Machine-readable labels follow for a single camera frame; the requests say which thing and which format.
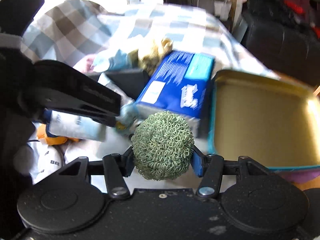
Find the checkered tablecloth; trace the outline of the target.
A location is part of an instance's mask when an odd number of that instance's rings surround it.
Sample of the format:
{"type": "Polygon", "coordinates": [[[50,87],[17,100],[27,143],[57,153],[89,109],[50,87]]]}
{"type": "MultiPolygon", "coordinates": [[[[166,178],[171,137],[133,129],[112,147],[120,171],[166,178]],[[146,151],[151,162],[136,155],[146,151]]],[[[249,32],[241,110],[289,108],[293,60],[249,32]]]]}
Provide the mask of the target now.
{"type": "Polygon", "coordinates": [[[109,12],[91,1],[65,1],[29,25],[21,51],[33,61],[51,59],[74,66],[89,54],[121,49],[144,37],[167,37],[176,50],[213,55],[215,71],[277,78],[217,18],[204,9],[182,5],[131,4],[109,12]]]}

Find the potted plant white pot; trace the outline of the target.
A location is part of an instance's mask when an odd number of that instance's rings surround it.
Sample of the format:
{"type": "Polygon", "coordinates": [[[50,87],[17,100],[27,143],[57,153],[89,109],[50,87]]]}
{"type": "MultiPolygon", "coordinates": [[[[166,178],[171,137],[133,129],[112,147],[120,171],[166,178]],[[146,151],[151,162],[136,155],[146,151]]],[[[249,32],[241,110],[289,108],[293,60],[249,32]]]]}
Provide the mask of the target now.
{"type": "Polygon", "coordinates": [[[221,21],[227,21],[229,19],[231,7],[231,0],[214,1],[214,16],[219,18],[221,21]]]}

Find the blue face mask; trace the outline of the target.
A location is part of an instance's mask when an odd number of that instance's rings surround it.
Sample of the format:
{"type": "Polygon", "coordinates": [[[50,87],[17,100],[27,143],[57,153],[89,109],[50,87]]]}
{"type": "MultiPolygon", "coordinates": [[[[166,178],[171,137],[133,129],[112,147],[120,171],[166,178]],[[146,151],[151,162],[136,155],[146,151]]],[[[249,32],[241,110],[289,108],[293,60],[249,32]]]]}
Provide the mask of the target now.
{"type": "Polygon", "coordinates": [[[92,70],[97,73],[106,71],[119,71],[131,69],[132,61],[129,55],[122,50],[103,50],[95,56],[92,63],[92,70]]]}

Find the orange navy cloth bundle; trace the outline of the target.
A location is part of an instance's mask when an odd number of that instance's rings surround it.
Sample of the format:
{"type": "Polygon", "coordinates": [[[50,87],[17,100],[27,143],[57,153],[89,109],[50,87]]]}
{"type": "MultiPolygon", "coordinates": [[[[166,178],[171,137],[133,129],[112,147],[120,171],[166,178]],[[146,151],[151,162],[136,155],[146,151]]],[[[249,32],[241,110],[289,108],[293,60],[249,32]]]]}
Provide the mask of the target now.
{"type": "Polygon", "coordinates": [[[68,141],[71,141],[71,142],[80,141],[80,139],[78,138],[68,138],[63,136],[52,135],[48,132],[48,128],[49,128],[48,125],[41,124],[36,131],[37,139],[43,144],[54,146],[54,145],[63,145],[68,141]]]}

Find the black leather sofa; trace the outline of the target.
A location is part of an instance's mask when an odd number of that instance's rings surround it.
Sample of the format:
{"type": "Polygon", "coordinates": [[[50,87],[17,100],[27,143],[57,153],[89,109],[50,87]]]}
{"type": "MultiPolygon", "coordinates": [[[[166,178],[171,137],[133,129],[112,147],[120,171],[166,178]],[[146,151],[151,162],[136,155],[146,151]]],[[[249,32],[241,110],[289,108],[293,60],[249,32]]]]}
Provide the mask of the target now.
{"type": "Polygon", "coordinates": [[[244,0],[241,44],[268,69],[319,86],[319,0],[244,0]]]}

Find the purple mat under tray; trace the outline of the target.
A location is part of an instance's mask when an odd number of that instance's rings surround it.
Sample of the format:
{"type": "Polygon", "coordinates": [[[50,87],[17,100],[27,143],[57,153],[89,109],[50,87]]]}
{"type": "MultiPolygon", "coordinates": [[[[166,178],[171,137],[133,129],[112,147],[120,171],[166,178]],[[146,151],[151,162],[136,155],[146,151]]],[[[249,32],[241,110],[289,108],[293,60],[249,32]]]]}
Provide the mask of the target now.
{"type": "Polygon", "coordinates": [[[319,177],[319,171],[302,171],[302,172],[280,172],[282,178],[292,183],[303,184],[319,177]]]}

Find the gold metal tin tray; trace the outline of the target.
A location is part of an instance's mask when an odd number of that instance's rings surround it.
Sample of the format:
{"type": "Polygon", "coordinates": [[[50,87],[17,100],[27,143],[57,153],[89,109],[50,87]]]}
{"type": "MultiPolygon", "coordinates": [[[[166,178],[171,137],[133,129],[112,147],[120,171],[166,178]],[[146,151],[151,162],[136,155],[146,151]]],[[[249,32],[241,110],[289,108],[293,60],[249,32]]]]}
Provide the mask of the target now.
{"type": "Polygon", "coordinates": [[[221,70],[214,77],[208,151],[278,171],[319,168],[319,98],[312,89],[221,70]]]}

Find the blue Tempo tissue pack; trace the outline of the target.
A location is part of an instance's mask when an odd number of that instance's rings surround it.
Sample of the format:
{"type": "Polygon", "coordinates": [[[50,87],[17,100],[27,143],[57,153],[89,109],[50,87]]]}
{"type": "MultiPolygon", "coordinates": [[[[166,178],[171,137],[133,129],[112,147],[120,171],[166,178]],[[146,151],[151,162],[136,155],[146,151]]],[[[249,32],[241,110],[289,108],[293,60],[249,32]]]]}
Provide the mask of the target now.
{"type": "Polygon", "coordinates": [[[135,105],[142,119],[170,111],[182,116],[197,137],[215,57],[174,50],[161,62],[135,105]]]}

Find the green mesh scrubber ball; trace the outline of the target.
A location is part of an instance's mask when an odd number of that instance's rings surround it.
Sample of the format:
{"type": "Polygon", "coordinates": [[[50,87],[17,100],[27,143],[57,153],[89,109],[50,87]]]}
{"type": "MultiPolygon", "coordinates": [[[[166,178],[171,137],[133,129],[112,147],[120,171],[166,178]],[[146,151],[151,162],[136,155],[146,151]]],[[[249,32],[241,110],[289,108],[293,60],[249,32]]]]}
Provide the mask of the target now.
{"type": "Polygon", "coordinates": [[[150,115],[132,138],[135,167],[147,180],[175,180],[189,169],[194,137],[186,120],[169,111],[150,115]]]}

